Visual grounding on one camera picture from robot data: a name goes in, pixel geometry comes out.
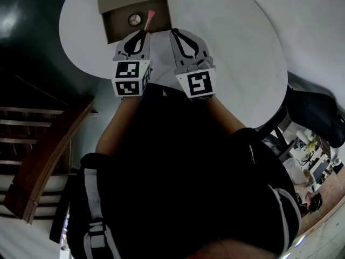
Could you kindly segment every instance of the table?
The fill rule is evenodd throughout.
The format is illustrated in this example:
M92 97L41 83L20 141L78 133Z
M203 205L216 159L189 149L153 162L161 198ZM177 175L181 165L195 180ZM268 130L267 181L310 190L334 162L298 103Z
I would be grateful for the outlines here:
M292 86L331 93L344 114L345 0L255 1L278 33Z
M278 37L254 0L169 0L172 25L203 38L214 58L218 99L246 126L267 122L281 105L287 70ZM71 62L110 79L117 43L107 45L96 0L66 0L60 40ZM151 36L151 83L181 89L169 32Z

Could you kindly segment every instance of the white round table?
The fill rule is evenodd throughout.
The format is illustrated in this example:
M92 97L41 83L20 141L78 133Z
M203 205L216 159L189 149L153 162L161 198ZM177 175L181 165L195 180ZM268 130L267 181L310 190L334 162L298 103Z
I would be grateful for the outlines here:
M254 0L169 0L172 25L203 38L214 58L218 99L246 126L267 122L281 105L287 70L278 37ZM62 46L71 62L111 79L116 43L107 45L96 0L66 0L60 15ZM169 32L151 36L151 83L181 87Z

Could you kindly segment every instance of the black chair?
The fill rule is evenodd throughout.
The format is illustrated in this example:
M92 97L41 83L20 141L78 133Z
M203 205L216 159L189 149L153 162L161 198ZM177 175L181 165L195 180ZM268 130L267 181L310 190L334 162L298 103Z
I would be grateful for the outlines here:
M274 137L271 135L271 132L275 131L277 138L279 140L279 144L280 144L280 147L278 148L279 154L277 154L277 156L281 162L284 162L286 160L286 156L288 155L290 150L295 146L295 140L291 141L289 144L286 143L278 127L278 125L284 120L286 115L287 115L286 107L285 107L285 103L283 103L279 111L266 124L258 128L259 138L261 140L268 138L269 142L275 142L275 141L270 141L269 139L270 137L271 139Z
M345 143L345 120L337 113L333 98L288 88L284 102L292 121L309 128L331 147L339 148Z

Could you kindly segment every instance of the forearm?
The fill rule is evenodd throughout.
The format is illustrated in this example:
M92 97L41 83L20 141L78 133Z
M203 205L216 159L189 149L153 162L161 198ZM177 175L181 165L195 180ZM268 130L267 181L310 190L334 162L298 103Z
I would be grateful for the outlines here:
M205 101L206 107L212 117L219 122L224 131L231 135L245 126L217 99L212 98Z
M306 188L306 184L305 183L294 184L293 187L295 188L295 190L303 190Z
M306 178L308 179L308 183L309 183L310 185L312 185L313 182L314 182L314 177L313 177L313 175L311 174L311 172L310 172L309 170L303 170L303 173L304 173L304 175L306 176Z
M127 128L138 111L140 101L141 97L125 97L122 100L112 121L97 144L97 153L107 156L113 156L116 153Z

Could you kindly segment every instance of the pink object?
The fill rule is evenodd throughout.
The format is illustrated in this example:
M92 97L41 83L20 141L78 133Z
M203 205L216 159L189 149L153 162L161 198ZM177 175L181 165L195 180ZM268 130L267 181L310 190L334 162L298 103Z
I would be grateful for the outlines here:
M149 15L148 15L148 18L147 18L147 21L146 21L146 25L145 25L145 29L144 29L145 32L147 32L149 30L151 20L155 16L155 14L156 14L156 11L149 10Z

